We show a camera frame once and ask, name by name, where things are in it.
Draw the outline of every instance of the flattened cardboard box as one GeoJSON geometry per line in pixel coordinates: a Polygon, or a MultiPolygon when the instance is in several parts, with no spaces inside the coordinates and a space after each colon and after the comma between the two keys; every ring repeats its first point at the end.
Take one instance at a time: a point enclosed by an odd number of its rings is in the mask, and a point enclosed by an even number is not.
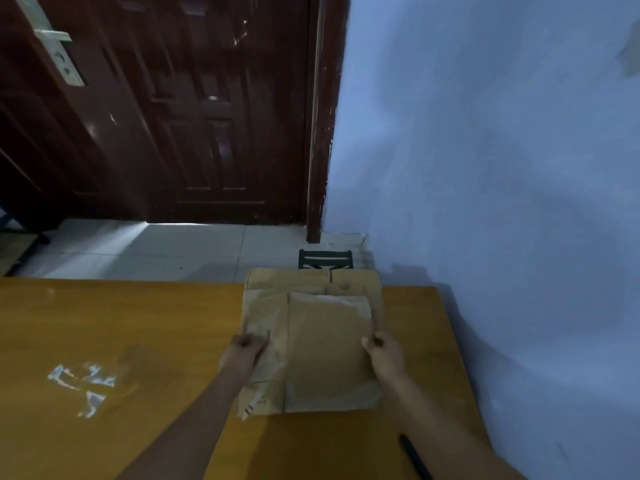
{"type": "Polygon", "coordinates": [[[252,269],[244,286],[242,329],[268,331],[271,342],[240,393],[238,416],[376,407],[380,386],[364,350],[355,349],[353,341],[385,328],[380,277],[373,270],[252,269]],[[291,329],[306,332],[292,341],[291,329]],[[287,371],[290,353],[296,363],[287,371]],[[332,370],[339,373],[331,376],[332,370]],[[348,394],[337,397],[341,383],[348,394]]]}

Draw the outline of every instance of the brown wooden door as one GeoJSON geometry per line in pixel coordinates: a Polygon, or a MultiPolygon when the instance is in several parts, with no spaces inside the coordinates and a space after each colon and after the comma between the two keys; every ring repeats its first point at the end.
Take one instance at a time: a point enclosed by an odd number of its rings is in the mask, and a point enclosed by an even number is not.
{"type": "Polygon", "coordinates": [[[149,221],[302,222],[308,0],[39,1],[149,221]]]}
{"type": "MultiPolygon", "coordinates": [[[[24,37],[10,1],[0,0],[3,200],[30,195],[33,205],[47,202],[54,214],[67,217],[134,217],[121,182],[24,37]],[[9,174],[15,177],[7,181],[9,174]]],[[[53,222],[30,226],[47,228],[53,222]]]]}

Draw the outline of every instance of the floor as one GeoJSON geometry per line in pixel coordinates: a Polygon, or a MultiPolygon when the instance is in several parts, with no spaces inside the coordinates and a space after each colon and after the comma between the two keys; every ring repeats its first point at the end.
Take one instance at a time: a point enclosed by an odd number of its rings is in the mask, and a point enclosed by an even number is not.
{"type": "Polygon", "coordinates": [[[16,276],[100,280],[243,282],[252,267],[298,267],[298,252],[352,250],[354,267],[375,268],[363,238],[302,226],[169,225],[68,219],[16,276]]]}

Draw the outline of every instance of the person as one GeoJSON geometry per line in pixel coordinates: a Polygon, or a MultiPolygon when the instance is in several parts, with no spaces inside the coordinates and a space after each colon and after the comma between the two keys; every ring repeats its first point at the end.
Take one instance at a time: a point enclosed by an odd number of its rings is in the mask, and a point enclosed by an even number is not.
{"type": "MultiPolygon", "coordinates": [[[[434,479],[524,477],[450,419],[404,370],[400,343],[388,332],[363,337],[385,400],[396,412],[434,479]]],[[[240,335],[220,357],[218,375],[203,393],[118,476],[118,480],[200,480],[240,389],[248,382],[269,339],[240,335]]]]}

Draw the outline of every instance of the yellow wooden tabletop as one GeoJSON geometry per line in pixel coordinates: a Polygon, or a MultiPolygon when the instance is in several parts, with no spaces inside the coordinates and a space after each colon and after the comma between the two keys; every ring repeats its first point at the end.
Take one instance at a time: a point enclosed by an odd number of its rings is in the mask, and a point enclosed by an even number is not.
{"type": "MultiPolygon", "coordinates": [[[[114,478],[215,375],[242,295],[241,284],[0,279],[0,478],[114,478]]],[[[383,295],[409,373],[486,442],[437,291],[383,295]]],[[[232,411],[205,478],[415,478],[397,434],[384,410],[244,422],[232,411]]]]}

